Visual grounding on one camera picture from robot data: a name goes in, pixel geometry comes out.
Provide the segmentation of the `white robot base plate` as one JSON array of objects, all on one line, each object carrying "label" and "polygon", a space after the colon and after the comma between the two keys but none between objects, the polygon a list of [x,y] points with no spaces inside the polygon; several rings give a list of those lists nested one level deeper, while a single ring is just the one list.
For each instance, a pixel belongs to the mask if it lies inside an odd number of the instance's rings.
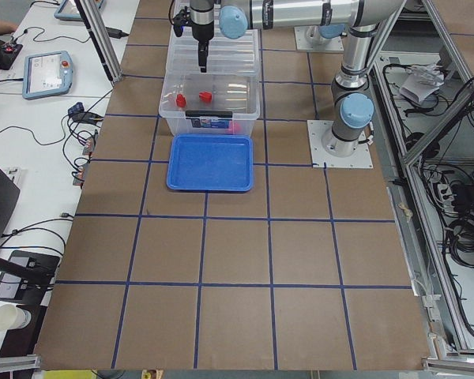
[{"label": "white robot base plate", "polygon": [[372,169],[371,141],[362,130],[356,141],[340,141],[333,135],[331,120],[308,120],[308,137],[313,167]]}]

